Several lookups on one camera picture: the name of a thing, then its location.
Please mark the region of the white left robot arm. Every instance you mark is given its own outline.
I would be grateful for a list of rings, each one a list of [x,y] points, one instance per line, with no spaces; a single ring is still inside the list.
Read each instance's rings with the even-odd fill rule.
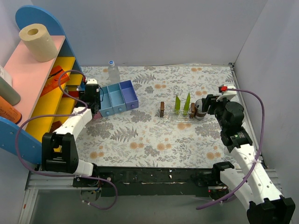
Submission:
[[[80,160],[76,139],[100,107],[100,87],[87,84],[79,98],[83,103],[75,107],[70,116],[58,129],[42,137],[42,169],[45,171],[83,176],[90,187],[99,183],[99,174],[93,171],[92,163]]]

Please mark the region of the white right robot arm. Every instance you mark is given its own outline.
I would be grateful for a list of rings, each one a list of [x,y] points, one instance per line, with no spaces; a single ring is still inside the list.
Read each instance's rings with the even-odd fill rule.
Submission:
[[[221,141],[239,164],[244,177],[238,176],[230,162],[213,165],[211,179],[216,185],[230,189],[228,197],[236,196],[243,204],[251,224],[288,224],[295,211],[295,203],[285,198],[270,179],[253,142],[242,126],[244,108],[232,101],[233,96],[215,96],[196,101],[196,117],[214,115],[221,128]]]

